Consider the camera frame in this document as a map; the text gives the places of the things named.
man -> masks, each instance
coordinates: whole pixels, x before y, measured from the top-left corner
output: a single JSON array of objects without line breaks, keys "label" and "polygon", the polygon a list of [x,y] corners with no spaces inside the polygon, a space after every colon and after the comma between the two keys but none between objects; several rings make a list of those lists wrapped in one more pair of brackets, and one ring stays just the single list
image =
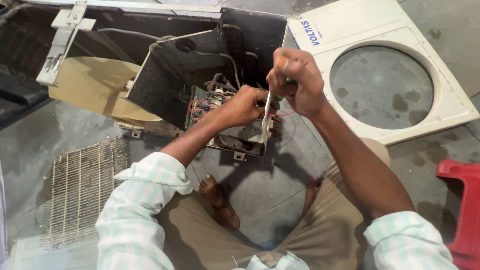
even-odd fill
[{"label": "man", "polygon": [[[439,232],[415,213],[389,169],[386,148],[356,137],[330,106],[313,57],[278,49],[274,63],[267,77],[270,92],[313,123],[335,159],[321,187],[317,177],[309,182],[302,220],[292,233],[273,251],[244,245],[226,230],[238,230],[240,220],[213,176],[200,184],[199,193],[211,204],[206,208],[185,178],[185,168],[214,136],[263,114],[257,103],[267,94],[243,86],[160,152],[115,176],[125,182],[96,223],[98,268],[354,270],[362,263],[366,239],[378,269],[456,269]],[[287,85],[287,77],[298,87]]]}]

metal grille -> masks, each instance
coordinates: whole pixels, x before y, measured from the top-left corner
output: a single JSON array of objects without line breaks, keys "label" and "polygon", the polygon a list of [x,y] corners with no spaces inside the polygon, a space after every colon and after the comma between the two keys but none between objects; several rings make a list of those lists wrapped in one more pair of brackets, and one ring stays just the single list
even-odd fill
[{"label": "metal grille", "polygon": [[107,140],[56,158],[47,176],[52,199],[42,245],[56,248],[97,235],[95,222],[120,184],[113,176],[130,165],[126,138]]}]

shirt sleeve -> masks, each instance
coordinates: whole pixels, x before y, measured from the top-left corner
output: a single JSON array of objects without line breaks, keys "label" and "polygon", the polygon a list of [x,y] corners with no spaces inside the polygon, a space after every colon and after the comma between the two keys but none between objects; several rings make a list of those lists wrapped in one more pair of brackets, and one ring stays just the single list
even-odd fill
[{"label": "shirt sleeve", "polygon": [[378,270],[457,270],[437,229],[415,212],[380,217],[365,231]]},{"label": "shirt sleeve", "polygon": [[124,182],[112,192],[96,222],[100,237],[97,269],[174,269],[162,251],[165,232],[154,216],[176,191],[192,192],[185,167],[156,152],[115,179]]}]

red stool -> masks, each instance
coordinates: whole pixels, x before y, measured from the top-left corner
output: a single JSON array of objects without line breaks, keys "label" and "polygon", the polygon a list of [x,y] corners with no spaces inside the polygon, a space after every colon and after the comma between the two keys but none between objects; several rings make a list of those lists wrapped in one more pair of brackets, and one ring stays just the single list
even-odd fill
[{"label": "red stool", "polygon": [[438,164],[438,177],[459,179],[464,184],[455,239],[446,244],[453,263],[460,269],[480,269],[480,164],[444,160]]}]

brown trousers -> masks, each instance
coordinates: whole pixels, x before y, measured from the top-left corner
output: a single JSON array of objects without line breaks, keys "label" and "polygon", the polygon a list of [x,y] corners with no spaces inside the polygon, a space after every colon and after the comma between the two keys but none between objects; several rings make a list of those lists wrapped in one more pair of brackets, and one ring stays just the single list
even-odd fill
[{"label": "brown trousers", "polygon": [[[390,166],[384,145],[362,140]],[[273,251],[248,247],[218,225],[207,212],[211,206],[205,205],[196,192],[176,194],[160,212],[158,221],[166,234],[164,252],[177,270],[231,270],[237,264],[246,268],[254,255],[273,267],[287,251],[305,261],[311,270],[354,270],[363,262],[368,247],[363,236],[364,218],[355,205],[333,161],[314,204]]]}]

